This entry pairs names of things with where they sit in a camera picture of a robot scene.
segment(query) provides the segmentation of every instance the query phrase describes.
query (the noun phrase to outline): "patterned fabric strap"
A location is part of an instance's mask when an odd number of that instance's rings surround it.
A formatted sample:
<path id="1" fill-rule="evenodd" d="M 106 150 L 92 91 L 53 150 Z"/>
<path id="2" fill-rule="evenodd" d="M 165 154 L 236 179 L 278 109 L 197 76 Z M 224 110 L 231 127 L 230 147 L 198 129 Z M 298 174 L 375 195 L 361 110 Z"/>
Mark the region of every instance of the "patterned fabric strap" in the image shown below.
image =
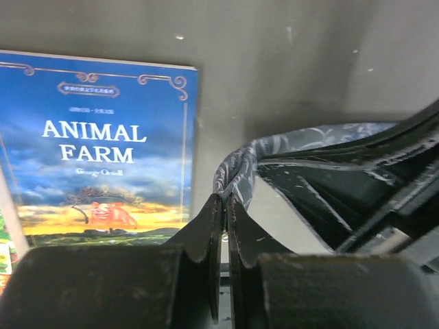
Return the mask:
<path id="1" fill-rule="evenodd" d="M 234 193 L 248 209 L 252 201 L 258 160 L 262 157 L 356 141 L 394 125 L 396 123 L 321 125 L 255 139 L 224 159 L 215 172 L 213 192 L 224 199 Z"/>

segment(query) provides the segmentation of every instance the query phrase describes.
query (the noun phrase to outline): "book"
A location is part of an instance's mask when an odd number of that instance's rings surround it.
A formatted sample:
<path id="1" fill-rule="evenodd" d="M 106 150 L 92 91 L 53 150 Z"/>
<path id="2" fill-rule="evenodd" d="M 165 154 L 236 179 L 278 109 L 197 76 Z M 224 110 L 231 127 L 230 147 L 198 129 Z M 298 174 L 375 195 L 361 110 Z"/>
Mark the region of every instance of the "book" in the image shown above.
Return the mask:
<path id="1" fill-rule="evenodd" d="M 8 228 L 6 227 L 5 219 L 3 218 L 3 213 L 0 209 L 0 244 L 2 243 L 5 243 L 9 246 L 11 268 L 12 271 L 14 271 L 19 263 L 19 257 L 15 249 L 15 244 L 8 233 Z"/>
<path id="2" fill-rule="evenodd" d="M 0 51 L 0 206 L 19 254 L 17 230 L 30 247 L 179 231 L 197 87 L 193 67 Z"/>
<path id="3" fill-rule="evenodd" d="M 9 245 L 7 243 L 0 243 L 0 274 L 12 273 L 12 263 L 9 251 Z"/>
<path id="4" fill-rule="evenodd" d="M 0 274 L 0 296 L 3 293 L 3 290 L 6 288 L 6 284 L 8 283 L 8 280 L 10 278 L 10 275 L 8 274 Z"/>

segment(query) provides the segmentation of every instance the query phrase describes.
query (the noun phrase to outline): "gray wall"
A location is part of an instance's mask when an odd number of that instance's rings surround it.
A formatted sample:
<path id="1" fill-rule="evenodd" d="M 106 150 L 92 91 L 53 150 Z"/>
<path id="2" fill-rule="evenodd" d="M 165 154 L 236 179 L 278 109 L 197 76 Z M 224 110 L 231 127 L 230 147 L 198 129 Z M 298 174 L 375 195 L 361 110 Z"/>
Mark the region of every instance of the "gray wall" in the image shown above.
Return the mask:
<path id="1" fill-rule="evenodd" d="M 199 68 L 196 213 L 217 164 L 253 138 L 433 101 L 438 13 L 436 0 L 0 0 L 0 48 Z M 323 250 L 262 182 L 250 212 L 288 247 Z"/>

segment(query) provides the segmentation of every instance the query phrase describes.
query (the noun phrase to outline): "cloudy sky illustration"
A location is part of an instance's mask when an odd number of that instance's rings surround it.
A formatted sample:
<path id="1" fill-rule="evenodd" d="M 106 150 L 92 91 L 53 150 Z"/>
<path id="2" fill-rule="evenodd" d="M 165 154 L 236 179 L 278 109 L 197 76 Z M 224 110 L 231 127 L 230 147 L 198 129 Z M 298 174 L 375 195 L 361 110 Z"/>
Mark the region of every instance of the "cloudy sky illustration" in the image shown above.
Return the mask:
<path id="1" fill-rule="evenodd" d="M 83 62 L 37 58 L 0 53 L 0 62 L 26 63 L 38 68 L 57 68 L 87 73 L 115 73 L 124 75 L 185 76 L 189 94 L 187 102 L 187 142 L 185 158 L 185 205 L 190 203 L 191 164 L 193 153 L 193 122 L 195 119 L 196 72 L 184 69 Z M 173 206 L 180 203 L 182 169 L 182 135 L 184 102 L 181 91 L 167 81 L 150 80 L 140 85 L 136 79 L 100 77 L 94 83 L 116 86 L 120 96 L 111 99 L 86 95 L 63 95 L 57 90 L 61 82 L 84 84 L 75 74 L 35 71 L 32 76 L 22 69 L 0 67 L 0 134 L 6 154 L 1 152 L 1 164 L 13 195 L 17 194 L 6 164 L 6 156 L 14 172 L 19 193 L 25 205 L 58 206 L 65 193 L 85 186 L 107 185 L 124 188 L 142 196 L 146 202 Z M 111 109 L 114 114 L 69 112 L 70 107 L 94 110 Z M 138 136 L 147 137 L 144 143 L 125 141 L 92 141 L 75 138 L 42 137 L 47 120 L 57 128 L 59 121 L 94 122 L 102 127 L 112 124 L 114 135 L 118 125 L 131 134 L 130 125 L 138 125 Z M 132 147 L 133 164 L 61 160 L 60 144 L 74 145 L 77 151 L 86 146 L 93 154 L 93 146 L 118 147 L 123 153 Z M 78 175 L 75 171 L 122 170 L 123 176 Z"/>

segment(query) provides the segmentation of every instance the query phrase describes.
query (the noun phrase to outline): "pig illustration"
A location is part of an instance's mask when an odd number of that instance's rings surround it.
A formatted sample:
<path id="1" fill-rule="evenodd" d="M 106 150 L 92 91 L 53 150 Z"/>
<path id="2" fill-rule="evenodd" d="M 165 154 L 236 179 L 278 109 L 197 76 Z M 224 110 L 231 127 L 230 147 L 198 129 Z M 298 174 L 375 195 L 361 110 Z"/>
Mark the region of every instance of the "pig illustration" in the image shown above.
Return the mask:
<path id="1" fill-rule="evenodd" d="M 100 204 L 99 202 L 93 202 L 92 205 L 90 224 L 97 222 L 106 223 L 110 227 L 123 225 L 137 228 L 136 220 L 121 208 L 121 202 L 116 202 L 114 204 Z"/>

